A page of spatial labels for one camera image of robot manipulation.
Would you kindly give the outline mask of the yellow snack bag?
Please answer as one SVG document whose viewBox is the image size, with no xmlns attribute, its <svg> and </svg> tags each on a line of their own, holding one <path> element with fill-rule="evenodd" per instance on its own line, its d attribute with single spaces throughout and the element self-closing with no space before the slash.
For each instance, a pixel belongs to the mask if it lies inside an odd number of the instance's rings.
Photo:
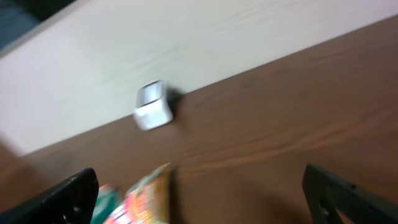
<svg viewBox="0 0 398 224">
<path fill-rule="evenodd" d="M 153 170 L 133 185 L 105 224 L 169 224 L 170 164 Z"/>
</svg>

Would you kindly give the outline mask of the teal mouthwash bottle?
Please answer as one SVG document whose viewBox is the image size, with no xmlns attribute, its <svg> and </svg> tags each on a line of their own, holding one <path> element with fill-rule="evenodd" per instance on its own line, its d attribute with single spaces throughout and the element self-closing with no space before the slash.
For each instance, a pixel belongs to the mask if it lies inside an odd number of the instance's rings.
<svg viewBox="0 0 398 224">
<path fill-rule="evenodd" d="M 113 186 L 106 184 L 99 188 L 91 224 L 103 224 L 109 215 L 121 203 L 121 193 Z"/>
</svg>

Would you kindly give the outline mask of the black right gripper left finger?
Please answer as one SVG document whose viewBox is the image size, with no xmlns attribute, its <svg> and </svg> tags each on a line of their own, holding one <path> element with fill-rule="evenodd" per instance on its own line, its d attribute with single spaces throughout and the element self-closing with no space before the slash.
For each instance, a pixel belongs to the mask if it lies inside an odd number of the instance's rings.
<svg viewBox="0 0 398 224">
<path fill-rule="evenodd" d="M 86 168 L 1 214 L 1 224 L 91 223 L 99 192 L 96 172 Z"/>
</svg>

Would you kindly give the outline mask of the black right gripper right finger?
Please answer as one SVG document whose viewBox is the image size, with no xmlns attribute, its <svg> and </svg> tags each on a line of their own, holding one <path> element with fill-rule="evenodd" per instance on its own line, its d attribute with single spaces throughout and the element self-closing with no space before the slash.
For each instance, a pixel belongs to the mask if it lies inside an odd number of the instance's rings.
<svg viewBox="0 0 398 224">
<path fill-rule="evenodd" d="M 397 224 L 397 205 L 371 194 L 317 164 L 307 164 L 302 181 L 314 223 Z"/>
</svg>

